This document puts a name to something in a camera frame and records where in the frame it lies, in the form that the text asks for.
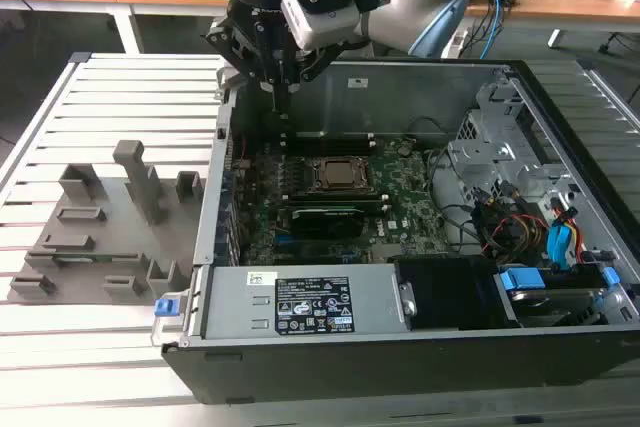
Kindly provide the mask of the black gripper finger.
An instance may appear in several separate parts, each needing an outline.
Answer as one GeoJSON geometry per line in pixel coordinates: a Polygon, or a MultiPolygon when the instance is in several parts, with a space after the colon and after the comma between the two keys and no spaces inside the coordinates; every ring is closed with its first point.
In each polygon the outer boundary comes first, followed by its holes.
{"type": "Polygon", "coordinates": [[[270,45],[269,31],[262,21],[253,21],[249,27],[253,36],[245,35],[231,21],[221,21],[210,28],[205,40],[247,82],[268,92],[273,110],[282,115],[282,72],[270,45]]]}
{"type": "Polygon", "coordinates": [[[282,114],[287,115],[291,97],[299,85],[310,82],[322,73],[346,49],[346,42],[303,51],[293,40],[285,43],[282,57],[282,114]]]}

